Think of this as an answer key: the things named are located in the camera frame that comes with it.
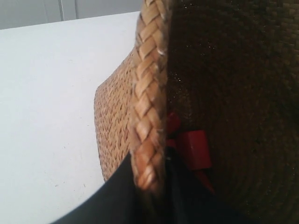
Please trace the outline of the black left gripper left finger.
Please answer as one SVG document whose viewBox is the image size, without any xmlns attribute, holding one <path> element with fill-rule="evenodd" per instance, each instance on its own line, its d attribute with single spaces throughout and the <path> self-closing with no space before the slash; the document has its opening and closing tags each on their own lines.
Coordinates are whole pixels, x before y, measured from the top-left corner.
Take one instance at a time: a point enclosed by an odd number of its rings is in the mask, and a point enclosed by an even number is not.
<svg viewBox="0 0 299 224">
<path fill-rule="evenodd" d="M 143 224 L 128 154 L 110 179 L 82 205 L 55 224 Z"/>
</svg>

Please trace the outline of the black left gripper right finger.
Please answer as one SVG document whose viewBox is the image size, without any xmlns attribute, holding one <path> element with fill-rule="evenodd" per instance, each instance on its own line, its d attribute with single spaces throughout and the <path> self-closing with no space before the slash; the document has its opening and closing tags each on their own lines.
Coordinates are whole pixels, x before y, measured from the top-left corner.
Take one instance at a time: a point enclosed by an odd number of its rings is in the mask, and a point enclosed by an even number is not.
<svg viewBox="0 0 299 224">
<path fill-rule="evenodd" d="M 166 170 L 177 224 L 235 224 L 236 213 L 223 205 L 167 147 Z"/>
</svg>

